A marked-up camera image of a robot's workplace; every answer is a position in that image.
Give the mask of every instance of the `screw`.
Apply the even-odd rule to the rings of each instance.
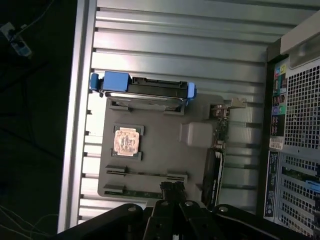
[[[192,201],[186,201],[185,205],[187,205],[188,207],[192,206],[194,203]]]
[[[219,207],[219,210],[220,210],[221,212],[228,212],[228,208],[226,208],[225,206]]]
[[[168,205],[169,205],[169,203],[167,201],[164,201],[161,203],[161,206],[168,206]]]
[[[135,210],[137,210],[135,206],[129,207],[129,209],[128,209],[129,212],[134,212]]]

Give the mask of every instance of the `power strip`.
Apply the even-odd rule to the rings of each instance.
[[[18,35],[14,38],[14,34],[12,34],[12,32],[14,32],[15,30],[16,29],[11,24],[11,22],[6,23],[0,28],[0,31],[8,40],[8,42],[11,42],[10,45],[13,47],[13,49],[18,55],[24,57],[31,57],[32,51],[27,46],[26,42],[22,39],[22,37]]]

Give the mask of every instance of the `white cable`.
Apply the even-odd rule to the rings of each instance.
[[[4,228],[4,229],[6,229],[6,230],[8,230],[8,231],[10,231],[10,232],[19,234],[19,235],[21,235],[21,236],[23,236],[23,237],[25,237],[25,238],[27,238],[27,239],[32,240],[31,237],[29,237],[29,236],[27,236],[27,235],[25,235],[25,234],[23,234],[23,233],[21,233],[21,232],[18,232],[18,231],[16,231],[16,230],[13,230],[13,229],[11,229],[11,228],[8,228],[8,227],[6,227],[6,226],[3,226],[2,224],[0,224],[0,228]]]
[[[2,212],[8,219],[10,219],[15,225],[17,225],[22,231],[24,232],[27,232],[27,233],[32,233],[32,230],[35,229],[35,226],[33,226],[31,223],[31,226],[32,226],[32,229],[31,230],[27,230],[27,229],[24,229],[22,226],[20,226],[19,223],[17,223],[12,217],[10,217],[8,214],[6,214],[5,211],[3,211],[1,208],[0,208],[0,212]],[[47,233],[42,233],[41,232],[34,232],[34,234],[39,234],[39,235],[43,235],[43,236],[46,236],[46,237],[49,237],[50,235],[47,234]]]
[[[17,32],[17,34],[15,35],[15,37],[17,37],[18,35],[20,35],[22,32],[24,32],[25,30],[27,30],[28,28],[30,28],[33,24],[35,24],[36,22],[38,22],[40,19],[43,18],[43,16],[48,12],[49,8],[51,7],[51,5],[54,3],[55,0],[51,0],[51,2],[49,3],[49,5],[46,7],[46,9],[43,11],[43,13],[36,18],[33,22],[31,22],[29,25],[27,25],[26,27],[24,27],[23,29],[21,29],[20,31]]]
[[[15,215],[16,217],[18,217],[21,221],[23,221],[23,222],[25,222],[26,224],[28,224],[29,226],[34,227],[30,222],[24,220],[22,217],[20,217],[20,216],[19,216],[18,214],[16,214],[14,211],[12,211],[12,210],[10,210],[10,209],[2,206],[2,205],[0,205],[0,208],[3,208],[4,210],[12,213],[12,214]],[[39,231],[40,233],[47,234],[46,232],[41,231],[40,229],[38,229],[38,228],[36,228],[36,227],[35,227],[34,229],[37,230],[37,231]]]
[[[30,231],[30,239],[32,239],[32,234],[36,234],[36,232],[33,232],[34,229],[36,229],[36,225],[38,225],[42,219],[49,217],[49,216],[59,216],[58,214],[52,213],[52,214],[47,214],[45,216],[40,217],[40,219],[33,225],[33,228],[31,228]]]

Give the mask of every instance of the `dark floor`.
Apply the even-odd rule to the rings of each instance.
[[[3,0],[0,24],[28,24],[50,1]],[[59,213],[76,6],[76,0],[55,0],[46,15],[22,34],[34,53],[31,66],[0,65],[0,76],[7,70],[0,78],[0,205],[32,224],[42,216]],[[6,44],[1,35],[0,58]],[[43,63],[47,64],[28,76],[31,69]],[[2,91],[21,76],[21,83]],[[54,234],[57,222],[58,217],[50,215],[37,227]],[[30,236],[2,212],[0,225]],[[23,223],[21,226],[32,228]],[[0,226],[0,239],[27,238]],[[32,239],[44,237],[33,234]]]

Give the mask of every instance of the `metal mesh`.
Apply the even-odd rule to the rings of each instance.
[[[316,163],[313,161],[307,161],[293,156],[285,155],[283,162],[300,168],[316,171]]]
[[[298,232],[298,233],[301,233],[301,234],[304,234],[308,237],[312,237],[312,235],[307,232],[306,230],[304,230],[302,227],[300,227],[299,225],[297,225],[295,222],[291,221],[289,218],[287,218],[286,216],[284,216],[283,214],[281,214],[279,220],[284,223],[288,228]]]
[[[288,77],[284,144],[320,147],[320,66]]]
[[[283,191],[282,198],[311,214],[314,213],[315,207],[312,206],[310,203],[300,199],[299,197],[296,197],[286,191]]]
[[[297,219],[299,222],[306,225],[308,228],[315,228],[315,226],[313,225],[313,219],[303,215],[302,213],[298,212],[296,209],[288,206],[287,204],[282,203],[282,205],[280,205],[280,209],[292,216],[293,218]]]
[[[317,195],[314,191],[286,179],[283,180],[283,186],[312,200]]]

